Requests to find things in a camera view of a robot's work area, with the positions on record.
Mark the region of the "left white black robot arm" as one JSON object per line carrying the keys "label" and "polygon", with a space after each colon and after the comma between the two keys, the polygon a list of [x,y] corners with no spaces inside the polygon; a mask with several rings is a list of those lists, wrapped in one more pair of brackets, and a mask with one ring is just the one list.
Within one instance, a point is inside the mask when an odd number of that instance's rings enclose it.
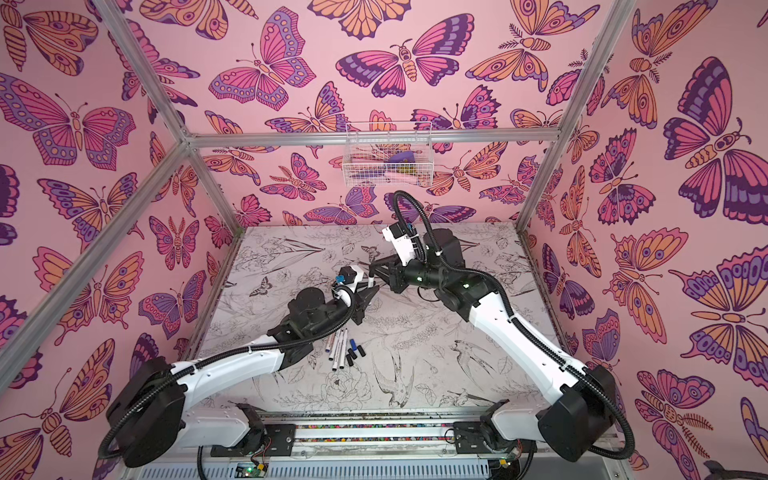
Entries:
{"label": "left white black robot arm", "polygon": [[278,325],[245,345],[173,364],[162,356],[146,361],[106,411],[109,430],[98,447],[98,459],[119,459],[137,468],[160,458],[178,445],[191,427],[185,414],[205,398],[301,362],[316,343],[348,322],[361,323],[379,290],[374,279],[347,266],[329,294],[315,287],[302,289],[288,302]]}

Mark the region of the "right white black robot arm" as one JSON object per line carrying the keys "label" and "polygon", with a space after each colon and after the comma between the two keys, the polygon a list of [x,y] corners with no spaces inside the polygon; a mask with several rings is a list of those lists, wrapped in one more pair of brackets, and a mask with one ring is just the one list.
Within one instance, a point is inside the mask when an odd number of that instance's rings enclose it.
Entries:
{"label": "right white black robot arm", "polygon": [[506,403],[484,423],[504,441],[541,442],[575,462],[586,452],[627,460],[635,436],[616,403],[616,382],[603,367],[589,368],[540,333],[511,304],[492,274],[467,267],[449,229],[434,229],[411,194],[390,196],[395,223],[382,232],[393,255],[370,266],[395,293],[413,286],[434,292],[438,303],[490,337],[533,381],[546,404],[524,413]]}

